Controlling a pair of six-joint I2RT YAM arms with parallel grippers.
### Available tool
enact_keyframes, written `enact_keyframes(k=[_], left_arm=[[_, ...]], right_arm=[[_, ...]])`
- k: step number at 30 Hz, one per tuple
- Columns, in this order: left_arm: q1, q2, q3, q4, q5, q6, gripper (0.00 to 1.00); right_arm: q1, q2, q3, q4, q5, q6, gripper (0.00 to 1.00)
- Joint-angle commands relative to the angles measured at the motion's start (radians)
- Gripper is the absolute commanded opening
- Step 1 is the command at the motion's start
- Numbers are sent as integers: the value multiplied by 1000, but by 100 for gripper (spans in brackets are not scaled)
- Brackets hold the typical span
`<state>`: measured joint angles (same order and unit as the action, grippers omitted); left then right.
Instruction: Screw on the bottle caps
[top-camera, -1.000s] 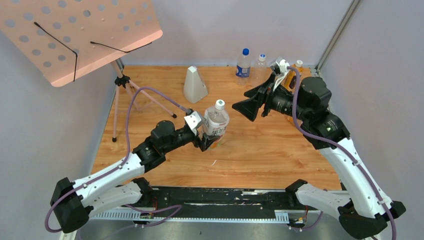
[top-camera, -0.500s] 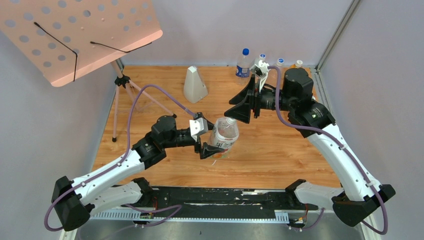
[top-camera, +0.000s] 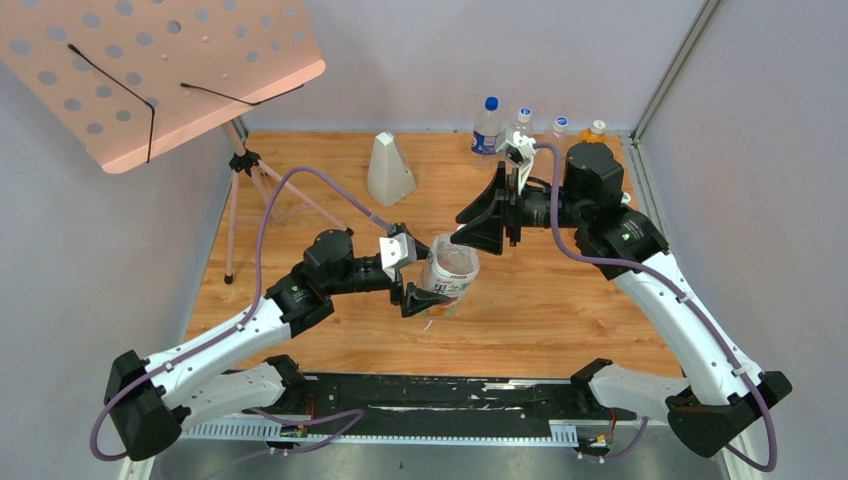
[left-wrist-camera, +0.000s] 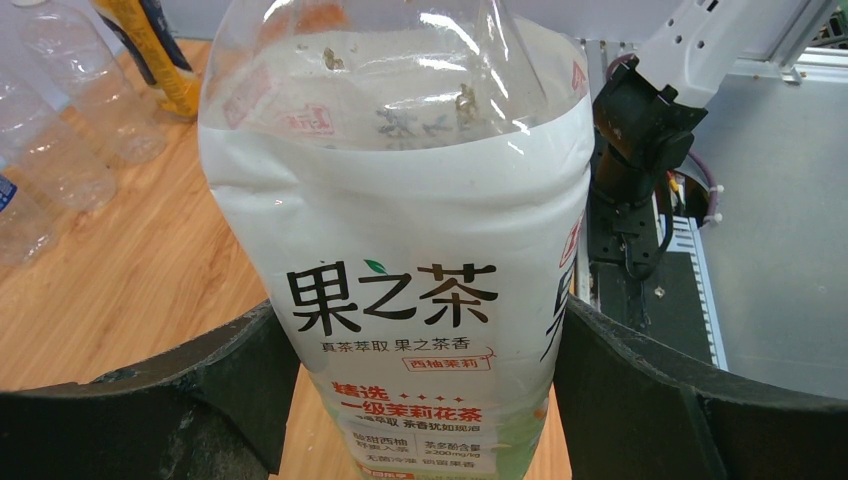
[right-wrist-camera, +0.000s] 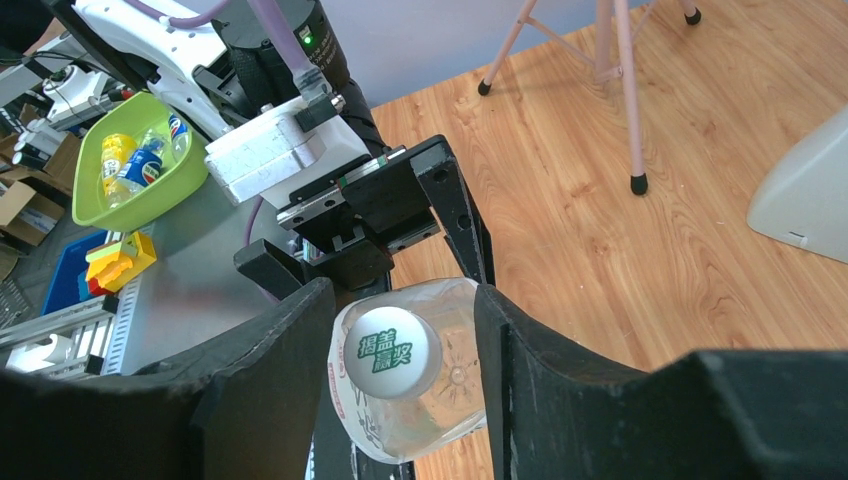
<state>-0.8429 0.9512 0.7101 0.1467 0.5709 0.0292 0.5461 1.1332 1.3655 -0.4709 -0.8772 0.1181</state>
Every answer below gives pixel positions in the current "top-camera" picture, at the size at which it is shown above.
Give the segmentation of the white green label bottle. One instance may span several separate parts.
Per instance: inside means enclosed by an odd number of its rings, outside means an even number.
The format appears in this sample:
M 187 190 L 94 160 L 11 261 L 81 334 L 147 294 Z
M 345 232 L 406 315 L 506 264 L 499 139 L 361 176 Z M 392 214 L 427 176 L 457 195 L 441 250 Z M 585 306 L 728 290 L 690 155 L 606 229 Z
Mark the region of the white green label bottle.
M 452 243 L 450 233 L 438 235 L 430 247 L 418 286 L 444 295 L 449 301 L 429 307 L 423 314 L 428 317 L 456 314 L 479 271 L 480 261 L 475 249 Z

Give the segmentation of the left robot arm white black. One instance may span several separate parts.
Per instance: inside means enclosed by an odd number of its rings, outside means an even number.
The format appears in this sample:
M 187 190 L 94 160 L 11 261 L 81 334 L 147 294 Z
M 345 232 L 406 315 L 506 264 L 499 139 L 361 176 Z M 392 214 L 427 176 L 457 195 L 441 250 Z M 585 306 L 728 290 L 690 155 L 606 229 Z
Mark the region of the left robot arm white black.
M 298 411 L 307 389 L 290 358 L 270 358 L 240 373 L 226 370 L 329 317 L 335 295 L 386 291 L 402 317 L 449 302 L 443 294 L 404 282 L 402 268 L 429 252 L 404 225 L 394 225 L 378 244 L 376 255 L 356 257 L 349 232 L 325 230 L 289 274 L 229 320 L 147 357 L 133 350 L 116 357 L 104 407 L 125 457 L 154 457 L 184 431 L 250 407 L 273 404 L 283 413 Z

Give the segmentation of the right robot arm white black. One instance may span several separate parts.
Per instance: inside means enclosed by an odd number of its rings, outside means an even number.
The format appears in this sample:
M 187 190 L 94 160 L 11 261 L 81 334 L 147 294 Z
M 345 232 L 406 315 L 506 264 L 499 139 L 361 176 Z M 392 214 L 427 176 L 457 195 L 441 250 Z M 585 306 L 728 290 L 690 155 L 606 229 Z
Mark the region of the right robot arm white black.
M 571 229 L 573 260 L 596 267 L 651 321 L 675 356 L 678 378 L 626 369 L 596 359 L 571 378 L 571 403 L 584 417 L 622 409 L 667 424 L 693 453 L 731 450 L 736 437 L 762 421 L 777 446 L 771 409 L 792 390 L 780 371 L 765 371 L 721 329 L 692 291 L 667 240 L 624 200 L 623 166 L 602 143 L 556 152 L 553 183 L 525 178 L 542 149 L 536 141 L 507 144 L 489 185 L 456 218 L 453 243 L 499 255 L 524 228 L 554 237 Z

